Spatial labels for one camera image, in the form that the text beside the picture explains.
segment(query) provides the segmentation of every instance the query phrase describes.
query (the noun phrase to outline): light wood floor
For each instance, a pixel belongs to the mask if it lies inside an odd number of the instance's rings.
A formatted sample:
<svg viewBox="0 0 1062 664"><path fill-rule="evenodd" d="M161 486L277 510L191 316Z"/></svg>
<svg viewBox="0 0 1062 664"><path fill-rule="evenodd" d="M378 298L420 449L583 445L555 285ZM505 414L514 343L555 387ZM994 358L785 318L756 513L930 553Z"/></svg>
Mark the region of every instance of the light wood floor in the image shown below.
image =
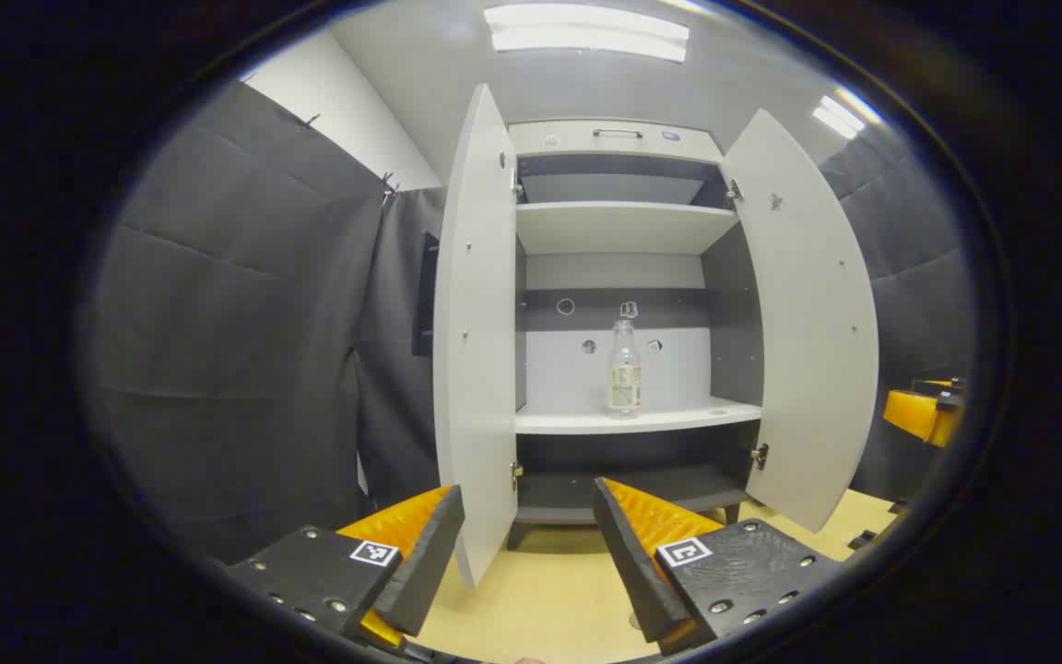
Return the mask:
<svg viewBox="0 0 1062 664"><path fill-rule="evenodd" d="M852 492L818 533L749 500L740 521L759 518L798 542L844 560L864 529L880 533L896 515L890 501ZM723 518L722 510L717 514ZM415 642L443 652L514 664L599 664L657 653L629 623L632 608L596 527L537 528L518 550L499 550L483 583L469 589L450 562Z"/></svg>

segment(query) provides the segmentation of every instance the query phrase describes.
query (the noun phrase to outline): cabinet shelf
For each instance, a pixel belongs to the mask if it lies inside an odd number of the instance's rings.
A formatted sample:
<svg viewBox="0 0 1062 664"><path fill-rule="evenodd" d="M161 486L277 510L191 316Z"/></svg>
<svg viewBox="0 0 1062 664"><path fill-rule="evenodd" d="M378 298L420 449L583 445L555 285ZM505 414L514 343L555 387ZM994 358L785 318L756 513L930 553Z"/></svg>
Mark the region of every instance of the cabinet shelf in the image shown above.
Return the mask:
<svg viewBox="0 0 1062 664"><path fill-rule="evenodd" d="M719 207L673 203L524 203L515 207L528 254L700 255L737 223Z"/></svg>
<svg viewBox="0 0 1062 664"><path fill-rule="evenodd" d="M633 419L620 420L603 410L575 412L543 412L528 403L514 415L515 433L637 433L695 429L697 426L717 426L759 420L761 409L756 405L704 396L704 399L684 404L681 409L644 409Z"/></svg>
<svg viewBox="0 0 1062 664"><path fill-rule="evenodd" d="M519 478L518 524L595 524L593 479L615 479L691 512L749 499L740 480L712 464L630 472L528 472Z"/></svg>

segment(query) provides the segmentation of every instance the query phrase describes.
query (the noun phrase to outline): plastic bottle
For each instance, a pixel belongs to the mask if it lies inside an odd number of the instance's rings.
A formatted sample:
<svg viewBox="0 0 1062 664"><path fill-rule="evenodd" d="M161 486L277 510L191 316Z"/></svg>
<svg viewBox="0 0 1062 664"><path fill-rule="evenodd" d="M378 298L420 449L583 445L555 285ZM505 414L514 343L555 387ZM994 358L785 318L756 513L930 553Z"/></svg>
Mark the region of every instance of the plastic bottle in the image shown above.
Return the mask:
<svg viewBox="0 0 1062 664"><path fill-rule="evenodd" d="M633 344L633 323L612 324L605 407L614 416L636 416L641 408L641 356Z"/></svg>

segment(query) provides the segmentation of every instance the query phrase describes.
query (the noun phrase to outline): open cabinet door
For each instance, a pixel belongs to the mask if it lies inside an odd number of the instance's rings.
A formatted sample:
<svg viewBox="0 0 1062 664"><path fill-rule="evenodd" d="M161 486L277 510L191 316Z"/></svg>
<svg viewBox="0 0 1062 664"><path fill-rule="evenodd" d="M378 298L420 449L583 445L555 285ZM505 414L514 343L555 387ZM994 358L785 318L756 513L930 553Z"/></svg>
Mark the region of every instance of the open cabinet door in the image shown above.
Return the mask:
<svg viewBox="0 0 1062 664"><path fill-rule="evenodd" d="M764 414L746 491L817 532L868 443L879 367L876 306L851 223L813 160L767 110L720 169L756 272Z"/></svg>
<svg viewBox="0 0 1062 664"><path fill-rule="evenodd" d="M448 182L433 304L442 484L460 484L457 562L476 585L518 509L514 462L514 144L479 85Z"/></svg>

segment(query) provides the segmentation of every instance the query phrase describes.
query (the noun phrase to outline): gray curtain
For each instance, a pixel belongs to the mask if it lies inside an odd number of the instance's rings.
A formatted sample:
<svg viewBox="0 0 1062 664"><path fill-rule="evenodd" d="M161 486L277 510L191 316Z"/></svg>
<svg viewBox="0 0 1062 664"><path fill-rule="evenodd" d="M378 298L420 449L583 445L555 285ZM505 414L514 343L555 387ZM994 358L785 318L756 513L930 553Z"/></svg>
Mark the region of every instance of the gray curtain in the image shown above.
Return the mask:
<svg viewBox="0 0 1062 664"><path fill-rule="evenodd" d="M123 206L92 305L96 405L115 460L202 554L358 516L358 390L340 379L381 201L365 167L233 84Z"/></svg>
<svg viewBox="0 0 1062 664"><path fill-rule="evenodd" d="M444 188L389 199L355 336L359 455L378 508L440 487L433 365L431 357L413 354L413 326L425 233L440 235L444 209Z"/></svg>
<svg viewBox="0 0 1062 664"><path fill-rule="evenodd" d="M879 326L876 412L851 487L911 500L940 449L888 424L884 406L914 378L969 377L976 318L961 222L926 164L888 131L860 131L821 171L859 240Z"/></svg>

